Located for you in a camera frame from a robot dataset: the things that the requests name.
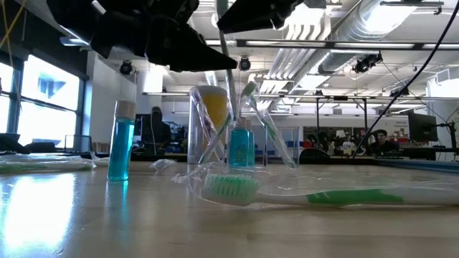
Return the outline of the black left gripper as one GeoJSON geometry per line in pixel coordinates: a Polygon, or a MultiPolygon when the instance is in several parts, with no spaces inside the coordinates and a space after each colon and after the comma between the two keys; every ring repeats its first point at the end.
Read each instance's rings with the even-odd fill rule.
{"type": "Polygon", "coordinates": [[[174,20],[153,20],[150,14],[104,13],[90,46],[104,58],[113,47],[147,57],[155,65],[174,72],[231,70],[237,61],[209,47],[188,24],[174,20]]]}

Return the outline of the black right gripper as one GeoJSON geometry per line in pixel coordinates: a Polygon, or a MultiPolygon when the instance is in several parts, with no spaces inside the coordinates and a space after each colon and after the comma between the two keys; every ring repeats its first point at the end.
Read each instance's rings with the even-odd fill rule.
{"type": "Polygon", "coordinates": [[[310,16],[326,7],[326,0],[236,0],[217,26],[224,34],[279,29],[289,16],[310,16]]]}

